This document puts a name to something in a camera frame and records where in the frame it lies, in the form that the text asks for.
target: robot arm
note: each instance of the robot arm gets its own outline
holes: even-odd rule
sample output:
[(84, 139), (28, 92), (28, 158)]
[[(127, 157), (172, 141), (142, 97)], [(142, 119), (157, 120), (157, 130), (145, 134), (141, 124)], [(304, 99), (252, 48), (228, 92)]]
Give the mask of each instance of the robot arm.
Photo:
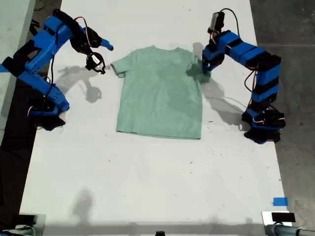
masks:
[(91, 28), (82, 28), (75, 19), (59, 9), (54, 10), (53, 15), (47, 19), (42, 31), (21, 47), (13, 58), (7, 57), (0, 64), (0, 72), (10, 72), (46, 96), (45, 104), (42, 103), (43, 99), (30, 104), (32, 115), (57, 116), (60, 112), (69, 109), (68, 101), (57, 86), (47, 82), (38, 74), (44, 65), (54, 59), (55, 54), (68, 40), (77, 52), (87, 55), (88, 70), (105, 73), (103, 57), (93, 52), (91, 47), (103, 46), (112, 51), (113, 46)]
[(281, 58), (243, 42), (229, 30), (222, 32), (223, 21), (222, 11), (212, 17), (208, 29), (209, 44), (202, 54), (202, 70), (204, 73), (212, 71), (222, 64), (224, 55), (228, 55), (249, 70), (256, 71), (251, 103), (242, 115), (242, 120), (251, 125), (251, 130), (245, 133), (245, 137), (260, 144), (267, 140), (277, 142), (280, 140), (279, 130), (285, 127), (284, 115), (268, 108), (277, 97)]

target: t-shirt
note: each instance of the t-shirt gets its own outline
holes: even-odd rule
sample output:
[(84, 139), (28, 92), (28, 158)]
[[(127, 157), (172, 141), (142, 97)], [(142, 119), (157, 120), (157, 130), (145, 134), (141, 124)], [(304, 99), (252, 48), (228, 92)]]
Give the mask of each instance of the t-shirt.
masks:
[(112, 66), (125, 78), (117, 131), (200, 139), (203, 75), (198, 57), (181, 48), (138, 49)]

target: shirt sleeve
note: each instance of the shirt sleeve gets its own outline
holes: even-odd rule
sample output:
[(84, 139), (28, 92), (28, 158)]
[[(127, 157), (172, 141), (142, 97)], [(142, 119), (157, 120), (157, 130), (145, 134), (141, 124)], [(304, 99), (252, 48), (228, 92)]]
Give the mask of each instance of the shirt sleeve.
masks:
[(124, 58), (121, 58), (115, 62), (112, 62), (112, 68), (114, 69), (115, 73), (118, 75), (119, 78), (124, 78), (125, 73), (132, 68), (133, 63), (133, 55), (135, 52), (132, 52), (125, 56)]

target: white table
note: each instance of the white table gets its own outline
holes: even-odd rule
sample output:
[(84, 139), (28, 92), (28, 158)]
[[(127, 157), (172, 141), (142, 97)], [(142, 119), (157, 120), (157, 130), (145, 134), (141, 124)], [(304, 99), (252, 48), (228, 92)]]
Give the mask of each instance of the white table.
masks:
[[(0, 63), (26, 41), (35, 0), (0, 0)], [(16, 78), (0, 73), (0, 143), (8, 118)]]
[[(61, 9), (112, 42), (113, 52), (96, 50), (109, 64), (151, 45), (198, 53), (212, 13), (224, 7), (255, 44), (248, 0), (63, 0)], [(236, 31), (229, 12), (225, 25)], [(247, 69), (226, 57), (203, 86), (202, 139), (172, 140), (117, 133), (123, 80), (85, 70), (85, 58), (70, 43), (57, 54), (67, 124), (39, 130), (34, 143), (21, 212), (46, 214), (44, 235), (263, 235), (261, 211), (285, 210), (272, 206), (284, 196), (274, 144), (239, 130)]]

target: concrete floor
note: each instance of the concrete floor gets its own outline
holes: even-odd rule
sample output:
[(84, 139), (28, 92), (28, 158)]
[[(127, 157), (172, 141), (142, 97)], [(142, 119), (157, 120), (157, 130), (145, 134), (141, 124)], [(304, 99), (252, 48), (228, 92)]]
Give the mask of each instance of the concrete floor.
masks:
[[(42, 24), (61, 1), (45, 0), (33, 19)], [(276, 145), (284, 193), (296, 225), (315, 230), (315, 1), (251, 0), (251, 6), (258, 45), (283, 58), (275, 105), (287, 122)]]

